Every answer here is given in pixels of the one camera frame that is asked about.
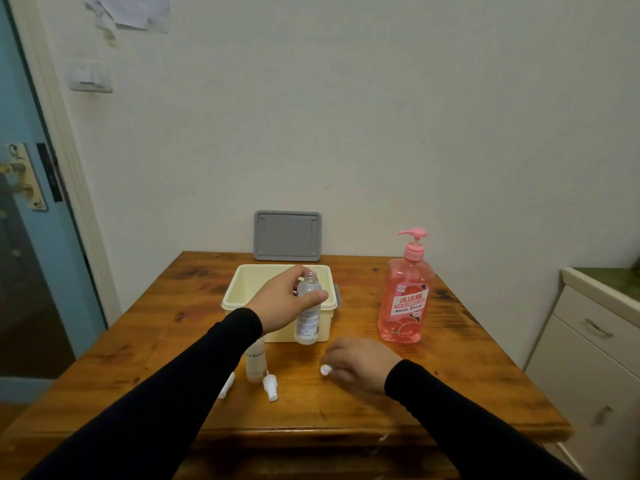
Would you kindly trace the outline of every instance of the door lock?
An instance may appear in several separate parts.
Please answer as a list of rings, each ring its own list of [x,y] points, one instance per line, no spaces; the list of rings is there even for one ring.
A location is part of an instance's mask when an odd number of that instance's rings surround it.
[[[12,191],[23,194],[27,199],[27,205],[31,209],[46,210],[47,204],[44,203],[27,148],[22,143],[11,143],[7,146],[7,149],[13,162],[0,164],[0,175],[12,173],[17,175],[19,183],[11,186]]]

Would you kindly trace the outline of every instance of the white cap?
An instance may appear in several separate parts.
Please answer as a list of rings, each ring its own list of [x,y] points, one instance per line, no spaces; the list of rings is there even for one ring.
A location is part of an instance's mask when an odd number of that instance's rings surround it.
[[[229,379],[227,379],[227,382],[225,382],[225,385],[222,386],[222,390],[220,391],[220,394],[218,395],[218,397],[220,399],[224,399],[227,396],[227,393],[228,393],[229,389],[231,389],[231,386],[233,386],[235,380],[236,380],[236,373],[235,372],[231,372],[231,375],[229,376]]]
[[[273,374],[269,374],[262,380],[262,385],[264,386],[264,390],[267,391],[269,395],[269,400],[271,402],[278,400],[278,380],[276,376]]]

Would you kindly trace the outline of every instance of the torn paper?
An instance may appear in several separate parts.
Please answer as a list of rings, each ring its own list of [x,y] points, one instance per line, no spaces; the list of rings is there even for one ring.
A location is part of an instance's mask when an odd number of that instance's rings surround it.
[[[101,20],[101,24],[108,26],[106,16],[114,25],[158,32],[166,32],[169,28],[169,0],[84,0],[84,2],[95,13],[98,26],[98,20]]]

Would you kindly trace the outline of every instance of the gray plastic lid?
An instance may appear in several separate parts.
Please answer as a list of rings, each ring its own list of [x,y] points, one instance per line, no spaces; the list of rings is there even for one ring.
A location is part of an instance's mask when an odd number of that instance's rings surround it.
[[[319,212],[258,210],[253,219],[253,256],[261,261],[318,261]]]

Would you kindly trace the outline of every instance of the light switch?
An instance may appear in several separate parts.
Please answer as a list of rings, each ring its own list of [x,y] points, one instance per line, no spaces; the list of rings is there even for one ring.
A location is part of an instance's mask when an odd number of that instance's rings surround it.
[[[70,59],[67,62],[67,78],[72,91],[113,92],[109,67],[101,61]]]

